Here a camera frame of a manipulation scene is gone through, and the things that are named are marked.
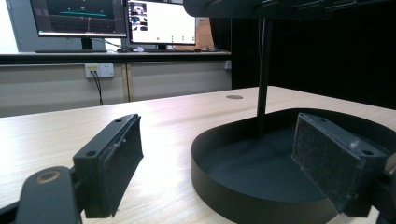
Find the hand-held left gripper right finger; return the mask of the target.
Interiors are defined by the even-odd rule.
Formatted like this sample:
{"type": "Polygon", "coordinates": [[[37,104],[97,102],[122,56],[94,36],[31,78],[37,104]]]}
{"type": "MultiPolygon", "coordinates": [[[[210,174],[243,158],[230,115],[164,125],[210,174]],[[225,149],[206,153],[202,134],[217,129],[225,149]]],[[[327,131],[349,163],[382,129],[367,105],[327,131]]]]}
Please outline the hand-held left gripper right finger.
{"type": "Polygon", "coordinates": [[[348,217],[366,217],[375,207],[389,216],[389,154],[379,144],[310,114],[298,115],[292,158],[348,217]]]}

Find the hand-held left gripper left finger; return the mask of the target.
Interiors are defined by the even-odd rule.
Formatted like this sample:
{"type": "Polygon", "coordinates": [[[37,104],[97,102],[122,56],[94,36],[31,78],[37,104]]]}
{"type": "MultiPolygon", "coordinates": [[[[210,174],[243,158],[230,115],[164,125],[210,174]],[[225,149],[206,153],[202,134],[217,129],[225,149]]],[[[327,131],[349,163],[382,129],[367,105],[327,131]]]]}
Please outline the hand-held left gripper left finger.
{"type": "Polygon", "coordinates": [[[74,157],[74,170],[82,183],[86,218],[114,216],[125,190],[144,158],[137,114],[111,121],[74,157]]]}

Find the black two-tier tray stand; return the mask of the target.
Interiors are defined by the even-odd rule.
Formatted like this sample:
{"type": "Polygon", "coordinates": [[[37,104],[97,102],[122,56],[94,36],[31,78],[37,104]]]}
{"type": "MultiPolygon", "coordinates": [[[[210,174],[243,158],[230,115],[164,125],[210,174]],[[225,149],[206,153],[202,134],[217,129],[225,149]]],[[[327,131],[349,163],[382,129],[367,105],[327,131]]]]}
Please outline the black two-tier tray stand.
{"type": "MultiPolygon", "coordinates": [[[[194,16],[260,18],[264,22],[259,96],[267,96],[271,39],[278,20],[326,21],[338,13],[396,10],[396,0],[184,0],[194,16]]],[[[383,125],[317,108],[289,108],[257,114],[212,128],[191,146],[191,181],[200,198],[235,224],[322,224],[340,214],[292,158],[298,115],[327,119],[371,140],[389,157],[396,131],[383,125]]],[[[396,224],[396,174],[389,175],[389,216],[376,224],[396,224]]]]}

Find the black curtain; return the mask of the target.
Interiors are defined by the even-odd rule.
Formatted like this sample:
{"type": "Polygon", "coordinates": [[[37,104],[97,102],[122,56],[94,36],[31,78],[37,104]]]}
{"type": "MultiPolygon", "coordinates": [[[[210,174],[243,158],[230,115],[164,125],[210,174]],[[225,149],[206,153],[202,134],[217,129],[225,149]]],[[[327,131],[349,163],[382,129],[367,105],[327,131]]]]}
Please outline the black curtain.
{"type": "Polygon", "coordinates": [[[270,43],[273,86],[396,109],[396,13],[278,20],[270,43]]]}

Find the dark background desk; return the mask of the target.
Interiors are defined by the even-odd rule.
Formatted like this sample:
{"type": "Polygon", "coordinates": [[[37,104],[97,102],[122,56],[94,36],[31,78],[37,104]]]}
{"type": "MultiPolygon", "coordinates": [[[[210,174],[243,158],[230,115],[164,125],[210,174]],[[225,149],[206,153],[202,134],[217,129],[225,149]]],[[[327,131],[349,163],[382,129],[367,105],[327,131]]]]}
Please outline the dark background desk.
{"type": "Polygon", "coordinates": [[[0,66],[85,64],[85,63],[147,63],[231,60],[229,52],[108,52],[108,53],[36,53],[0,54],[0,66]]]}

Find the black keyboard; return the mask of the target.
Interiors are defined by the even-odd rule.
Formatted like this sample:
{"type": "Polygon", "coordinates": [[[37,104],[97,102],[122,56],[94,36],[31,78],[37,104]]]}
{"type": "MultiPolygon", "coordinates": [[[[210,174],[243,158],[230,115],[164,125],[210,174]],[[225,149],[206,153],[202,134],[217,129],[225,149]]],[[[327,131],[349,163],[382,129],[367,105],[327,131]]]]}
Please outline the black keyboard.
{"type": "Polygon", "coordinates": [[[107,53],[104,49],[39,49],[35,53],[107,53]]]}

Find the computer monitor with dark screen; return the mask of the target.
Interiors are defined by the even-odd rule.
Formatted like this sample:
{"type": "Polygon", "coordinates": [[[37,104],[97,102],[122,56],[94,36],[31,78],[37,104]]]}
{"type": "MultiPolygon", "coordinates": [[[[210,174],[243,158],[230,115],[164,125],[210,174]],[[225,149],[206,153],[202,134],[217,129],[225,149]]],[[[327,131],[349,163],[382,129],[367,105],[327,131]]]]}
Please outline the computer monitor with dark screen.
{"type": "Polygon", "coordinates": [[[30,0],[39,37],[80,40],[79,47],[48,49],[95,49],[95,38],[126,38],[123,0],[30,0]]]}

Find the computer monitor with white screen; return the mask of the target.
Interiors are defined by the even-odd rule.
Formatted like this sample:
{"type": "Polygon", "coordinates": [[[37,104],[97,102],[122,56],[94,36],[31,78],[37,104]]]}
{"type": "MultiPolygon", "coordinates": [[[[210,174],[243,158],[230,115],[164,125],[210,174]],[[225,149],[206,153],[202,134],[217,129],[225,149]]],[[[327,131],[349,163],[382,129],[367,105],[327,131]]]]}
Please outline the computer monitor with white screen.
{"type": "Polygon", "coordinates": [[[181,4],[128,0],[129,42],[133,45],[193,46],[196,19],[181,4]]]}

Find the brown cardboard box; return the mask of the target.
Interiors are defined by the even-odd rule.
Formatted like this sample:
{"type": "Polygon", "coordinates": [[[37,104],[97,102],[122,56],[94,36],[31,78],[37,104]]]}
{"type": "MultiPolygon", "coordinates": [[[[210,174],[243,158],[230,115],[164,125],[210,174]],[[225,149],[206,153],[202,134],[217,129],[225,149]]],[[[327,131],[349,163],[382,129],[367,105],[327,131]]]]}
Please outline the brown cardboard box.
{"type": "Polygon", "coordinates": [[[214,41],[211,32],[210,20],[208,18],[199,18],[196,20],[196,44],[199,49],[214,49],[214,41]]]}

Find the white wall socket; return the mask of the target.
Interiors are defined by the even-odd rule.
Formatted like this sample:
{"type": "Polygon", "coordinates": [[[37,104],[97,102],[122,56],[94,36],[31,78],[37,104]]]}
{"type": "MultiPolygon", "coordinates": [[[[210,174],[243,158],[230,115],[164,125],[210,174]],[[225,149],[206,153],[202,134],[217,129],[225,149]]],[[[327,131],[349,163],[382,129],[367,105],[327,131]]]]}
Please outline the white wall socket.
{"type": "Polygon", "coordinates": [[[86,63],[85,77],[114,77],[114,65],[112,63],[86,63]]]}

